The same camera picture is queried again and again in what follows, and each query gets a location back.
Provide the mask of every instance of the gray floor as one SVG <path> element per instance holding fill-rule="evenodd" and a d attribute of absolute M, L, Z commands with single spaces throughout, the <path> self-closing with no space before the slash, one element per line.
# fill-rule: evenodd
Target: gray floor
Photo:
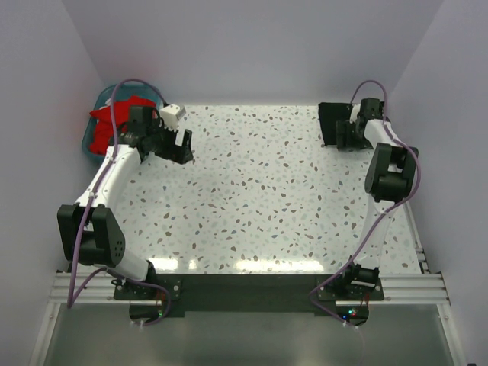
<path fill-rule="evenodd" d="M 76 305 L 56 324 L 48 365 L 453 365 L 435 306 L 376 306 L 365 340 L 311 314 L 189 313 L 145 328 L 124 305 Z"/>

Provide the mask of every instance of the wall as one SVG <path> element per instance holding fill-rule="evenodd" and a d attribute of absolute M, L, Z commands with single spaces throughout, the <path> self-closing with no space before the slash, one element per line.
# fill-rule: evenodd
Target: wall
<path fill-rule="evenodd" d="M 106 84 L 265 104 L 347 99 L 369 78 L 393 89 L 442 0 L 63 2 Z"/>
<path fill-rule="evenodd" d="M 471 361 L 488 364 L 488 2 L 445 0 L 391 97 L 418 146 L 413 210 L 430 265 L 442 270 Z"/>
<path fill-rule="evenodd" d="M 61 2 L 0 2 L 0 85 L 0 364 L 16 366 L 65 265 L 56 211 L 92 173 L 79 144 L 101 80 Z"/>

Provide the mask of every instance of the red cloth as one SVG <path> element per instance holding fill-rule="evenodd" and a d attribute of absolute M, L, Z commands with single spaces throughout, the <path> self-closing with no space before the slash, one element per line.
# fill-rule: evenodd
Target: red cloth
<path fill-rule="evenodd" d="M 115 124 L 119 127 L 123 122 L 129 120 L 129 106 L 131 105 L 150 105 L 155 107 L 156 103 L 149 99 L 132 95 L 126 101 L 116 101 L 114 105 Z M 110 116 L 110 107 L 91 111 L 90 115 L 98 120 L 93 132 L 93 143 L 90 145 L 90 151 L 97 155 L 105 155 L 108 148 L 108 142 L 114 135 L 112 128 L 112 119 Z"/>

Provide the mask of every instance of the terrazzo surface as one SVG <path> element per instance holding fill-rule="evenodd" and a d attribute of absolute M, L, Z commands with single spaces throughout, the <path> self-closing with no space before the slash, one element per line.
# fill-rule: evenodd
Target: terrazzo surface
<path fill-rule="evenodd" d="M 194 161 L 141 164 L 116 209 L 126 245 L 160 273 L 339 269 L 359 244 L 372 150 L 325 147 L 315 106 L 186 108 Z M 380 270 L 420 273 L 403 208 Z"/>

